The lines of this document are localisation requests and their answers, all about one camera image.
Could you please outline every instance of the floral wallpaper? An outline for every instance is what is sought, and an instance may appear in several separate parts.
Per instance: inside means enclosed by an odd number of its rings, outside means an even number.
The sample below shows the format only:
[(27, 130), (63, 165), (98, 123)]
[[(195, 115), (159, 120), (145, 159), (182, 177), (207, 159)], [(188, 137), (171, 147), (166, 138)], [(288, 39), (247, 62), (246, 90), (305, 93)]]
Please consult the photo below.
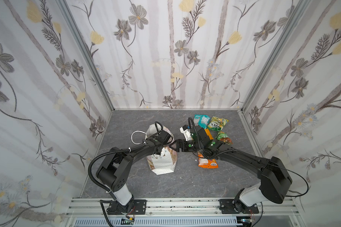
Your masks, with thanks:
[(115, 108), (241, 108), (298, 1), (66, 0)]
[(341, 1), (310, 3), (245, 114), (266, 157), (309, 182), (306, 224), (341, 226)]
[(110, 112), (57, 4), (0, 1), (0, 226), (59, 226)]

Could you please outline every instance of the gray tabletop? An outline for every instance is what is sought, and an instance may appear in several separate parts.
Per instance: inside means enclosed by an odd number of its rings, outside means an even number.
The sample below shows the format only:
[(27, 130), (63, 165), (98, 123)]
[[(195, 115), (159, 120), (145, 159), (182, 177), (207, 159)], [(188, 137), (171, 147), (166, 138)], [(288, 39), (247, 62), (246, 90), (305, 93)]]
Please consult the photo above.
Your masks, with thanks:
[[(240, 117), (235, 110), (116, 110), (111, 116), (98, 154), (108, 152), (112, 147), (128, 148), (135, 145), (130, 135), (136, 131), (146, 131), (154, 121), (167, 127), (176, 139), (184, 136), (179, 128), (188, 124), (187, 118), (195, 114), (226, 118), (229, 122), (223, 131), (233, 142), (233, 147), (254, 154)], [(144, 134), (135, 133), (134, 141), (144, 139)], [(95, 174), (102, 158), (93, 166)], [(133, 164), (127, 186), (135, 198), (162, 197), (235, 197), (237, 192), (259, 182), (251, 173), (228, 162), (218, 161), (217, 169), (198, 166), (197, 157), (192, 153), (178, 153), (174, 173), (156, 175), (145, 158)], [(88, 180), (82, 198), (107, 198), (102, 188)]]

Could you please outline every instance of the white rope handle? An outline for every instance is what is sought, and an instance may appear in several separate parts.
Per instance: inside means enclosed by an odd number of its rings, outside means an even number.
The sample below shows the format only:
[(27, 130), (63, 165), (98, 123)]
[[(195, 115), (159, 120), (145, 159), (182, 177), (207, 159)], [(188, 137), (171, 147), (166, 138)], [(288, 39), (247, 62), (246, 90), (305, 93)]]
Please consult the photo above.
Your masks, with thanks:
[(135, 131), (135, 132), (133, 132), (132, 134), (131, 134), (131, 142), (133, 142), (134, 144), (141, 144), (141, 143), (135, 143), (134, 141), (133, 141), (133, 134), (134, 133), (144, 133), (144, 134), (146, 134), (145, 132), (143, 132), (143, 131)]

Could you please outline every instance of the paper bag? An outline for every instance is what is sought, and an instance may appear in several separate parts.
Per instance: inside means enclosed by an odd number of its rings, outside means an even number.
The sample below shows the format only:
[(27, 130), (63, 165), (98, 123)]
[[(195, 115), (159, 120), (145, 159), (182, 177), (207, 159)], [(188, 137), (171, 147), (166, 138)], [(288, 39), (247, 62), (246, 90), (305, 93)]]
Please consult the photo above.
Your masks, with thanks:
[[(166, 127), (163, 126), (163, 130), (173, 137), (173, 134)], [(156, 132), (157, 130), (155, 128), (155, 125), (150, 125), (149, 129), (146, 131), (145, 138), (153, 135)], [(162, 149), (160, 155), (157, 154), (149, 155), (146, 157), (146, 160), (148, 161), (150, 170), (157, 175), (173, 173), (177, 162), (177, 152), (166, 146)]]

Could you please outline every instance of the vent grille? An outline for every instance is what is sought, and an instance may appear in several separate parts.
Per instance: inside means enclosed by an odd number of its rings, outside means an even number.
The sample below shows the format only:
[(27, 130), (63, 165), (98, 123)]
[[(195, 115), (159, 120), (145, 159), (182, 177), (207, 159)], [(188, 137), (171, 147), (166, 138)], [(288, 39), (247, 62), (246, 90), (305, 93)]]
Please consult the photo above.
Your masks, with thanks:
[[(233, 226), (236, 217), (136, 217), (133, 225), (121, 225), (122, 218), (109, 218), (115, 227), (192, 227), (192, 226)], [(77, 218), (74, 227), (107, 227), (105, 218)]]

